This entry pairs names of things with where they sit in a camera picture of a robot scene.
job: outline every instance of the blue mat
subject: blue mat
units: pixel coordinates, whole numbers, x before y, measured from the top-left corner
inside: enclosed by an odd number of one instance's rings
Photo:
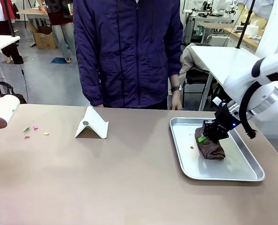
[[[51,63],[53,64],[68,64],[64,58],[54,58]]]

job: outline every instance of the jacket zipper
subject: jacket zipper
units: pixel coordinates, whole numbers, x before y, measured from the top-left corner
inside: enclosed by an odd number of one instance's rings
[[[140,107],[141,105],[141,100],[140,100],[140,78],[139,78],[139,54],[138,54],[138,42],[139,42],[139,16],[138,16],[138,11],[139,11],[139,6],[138,3],[136,3],[136,19],[137,19],[137,28],[136,28],[136,72],[137,72],[137,91],[138,91],[138,105]]]

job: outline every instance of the concrete floor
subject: concrete floor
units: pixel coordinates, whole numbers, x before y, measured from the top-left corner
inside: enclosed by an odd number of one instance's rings
[[[89,102],[83,96],[79,81],[79,71],[76,58],[73,57],[71,64],[51,64],[55,57],[62,57],[58,49],[38,50],[37,47],[30,48],[32,35],[30,30],[24,28],[23,23],[15,23],[16,33],[21,37],[19,52],[22,57],[28,57],[22,65],[24,70],[30,104],[43,105],[74,105],[88,106]],[[6,57],[0,53],[0,62]],[[21,68],[19,65],[1,63],[1,68],[16,93],[23,94],[26,98]],[[187,91],[202,91],[202,85],[187,85]],[[201,94],[186,94],[184,110],[198,110]],[[215,111],[210,108],[210,99],[207,100],[205,111]],[[270,143],[278,151],[278,140],[269,139]]]

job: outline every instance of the white cylinder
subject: white cylinder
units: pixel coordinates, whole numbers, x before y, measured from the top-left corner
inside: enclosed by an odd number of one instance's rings
[[[0,128],[7,126],[19,104],[19,99],[13,95],[0,97]]]

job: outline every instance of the green object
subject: green object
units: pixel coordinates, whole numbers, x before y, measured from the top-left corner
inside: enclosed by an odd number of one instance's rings
[[[28,130],[30,130],[29,127],[25,128],[23,131],[26,132],[26,131],[28,131]]]
[[[206,139],[207,139],[207,138],[206,138],[205,136],[200,136],[200,137],[198,138],[198,142],[199,142],[199,143],[203,143]]]

